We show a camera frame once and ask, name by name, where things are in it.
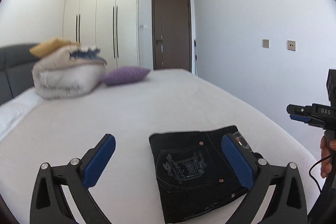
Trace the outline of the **yellow pillow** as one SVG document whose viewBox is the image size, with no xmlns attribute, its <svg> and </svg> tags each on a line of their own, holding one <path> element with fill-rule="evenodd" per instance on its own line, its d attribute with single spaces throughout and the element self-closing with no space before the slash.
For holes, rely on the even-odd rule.
<svg viewBox="0 0 336 224">
<path fill-rule="evenodd" d="M 72 42 L 70 40 L 61 38 L 54 38 L 49 41 L 39 43 L 36 46 L 33 46 L 32 48 L 29 49 L 29 52 L 33 56 L 41 59 L 61 47 L 75 44 L 77 44 L 77 42 Z"/>
</svg>

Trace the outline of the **folded beige duvet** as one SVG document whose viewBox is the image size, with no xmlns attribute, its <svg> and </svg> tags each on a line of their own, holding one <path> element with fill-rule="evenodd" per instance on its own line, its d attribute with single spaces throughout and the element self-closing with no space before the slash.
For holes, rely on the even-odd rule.
<svg viewBox="0 0 336 224">
<path fill-rule="evenodd" d="M 68 45 L 41 58 L 32 69 L 37 95 L 44 99 L 62 99 L 83 96 L 99 85 L 106 73 L 107 61 L 71 59 L 70 53 L 85 48 Z"/>
</svg>

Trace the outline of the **beige wall switch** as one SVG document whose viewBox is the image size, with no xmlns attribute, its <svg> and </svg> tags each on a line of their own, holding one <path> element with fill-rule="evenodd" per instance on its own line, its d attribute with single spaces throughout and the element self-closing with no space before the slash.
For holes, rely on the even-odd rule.
<svg viewBox="0 0 336 224">
<path fill-rule="evenodd" d="M 262 40 L 262 47 L 263 48 L 269 48 L 269 40 L 268 39 L 263 39 Z"/>
</svg>

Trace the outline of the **cream wardrobe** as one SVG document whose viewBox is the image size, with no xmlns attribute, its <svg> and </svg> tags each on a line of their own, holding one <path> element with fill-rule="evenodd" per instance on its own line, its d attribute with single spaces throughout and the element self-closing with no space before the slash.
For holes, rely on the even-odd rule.
<svg viewBox="0 0 336 224">
<path fill-rule="evenodd" d="M 63 37 L 96 46 L 108 69 L 139 66 L 138 0 L 65 0 Z"/>
</svg>

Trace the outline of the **purple pillow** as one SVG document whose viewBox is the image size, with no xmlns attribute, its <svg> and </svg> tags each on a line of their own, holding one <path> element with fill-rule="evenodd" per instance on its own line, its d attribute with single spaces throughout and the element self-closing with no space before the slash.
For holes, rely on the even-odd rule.
<svg viewBox="0 0 336 224">
<path fill-rule="evenodd" d="M 150 72 L 146 68 L 122 67 L 105 74 L 100 81 L 107 86 L 132 84 L 143 80 Z"/>
</svg>

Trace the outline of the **black jeans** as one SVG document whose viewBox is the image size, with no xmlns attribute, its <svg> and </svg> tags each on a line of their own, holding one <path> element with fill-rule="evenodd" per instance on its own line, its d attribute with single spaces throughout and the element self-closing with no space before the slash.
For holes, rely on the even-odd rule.
<svg viewBox="0 0 336 224">
<path fill-rule="evenodd" d="M 180 223 L 223 207 L 248 192 L 222 151 L 236 126 L 149 137 L 165 223 Z"/>
</svg>

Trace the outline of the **beige wall socket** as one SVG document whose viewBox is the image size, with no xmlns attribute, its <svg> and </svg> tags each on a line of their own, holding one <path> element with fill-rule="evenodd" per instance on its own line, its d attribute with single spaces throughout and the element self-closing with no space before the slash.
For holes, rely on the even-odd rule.
<svg viewBox="0 0 336 224">
<path fill-rule="evenodd" d="M 296 41 L 288 40 L 287 41 L 287 50 L 289 51 L 296 51 Z"/>
</svg>

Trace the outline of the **grey upholstered headboard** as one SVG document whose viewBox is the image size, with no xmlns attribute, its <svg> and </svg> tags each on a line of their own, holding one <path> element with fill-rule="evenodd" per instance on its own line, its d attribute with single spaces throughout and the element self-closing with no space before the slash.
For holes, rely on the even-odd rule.
<svg viewBox="0 0 336 224">
<path fill-rule="evenodd" d="M 25 43 L 1 47 L 1 105 L 34 87 L 31 71 L 39 58 L 33 56 L 30 49 L 37 45 Z"/>
</svg>

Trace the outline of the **brown door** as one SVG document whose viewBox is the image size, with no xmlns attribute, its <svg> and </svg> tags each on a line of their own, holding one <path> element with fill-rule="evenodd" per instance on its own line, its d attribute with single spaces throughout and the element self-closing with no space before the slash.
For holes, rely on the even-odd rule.
<svg viewBox="0 0 336 224">
<path fill-rule="evenodd" d="M 151 0 L 153 68 L 192 69 L 190 0 Z"/>
</svg>

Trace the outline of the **folded blue denim garment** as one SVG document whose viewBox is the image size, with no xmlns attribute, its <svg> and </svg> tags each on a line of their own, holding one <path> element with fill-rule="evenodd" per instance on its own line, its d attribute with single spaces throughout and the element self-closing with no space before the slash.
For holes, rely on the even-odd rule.
<svg viewBox="0 0 336 224">
<path fill-rule="evenodd" d="M 100 56 L 100 48 L 85 48 L 79 49 L 72 53 L 70 53 L 71 59 L 85 59 L 85 60 L 93 60 L 100 61 L 105 63 L 106 60 Z"/>
</svg>

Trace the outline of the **white pillow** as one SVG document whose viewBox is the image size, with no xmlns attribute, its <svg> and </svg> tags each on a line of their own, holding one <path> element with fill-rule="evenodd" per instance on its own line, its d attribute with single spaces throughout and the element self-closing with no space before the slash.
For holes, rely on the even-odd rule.
<svg viewBox="0 0 336 224">
<path fill-rule="evenodd" d="M 29 88 L 14 99 L 1 105 L 1 141 L 43 101 L 44 99 L 37 95 L 35 88 Z"/>
</svg>

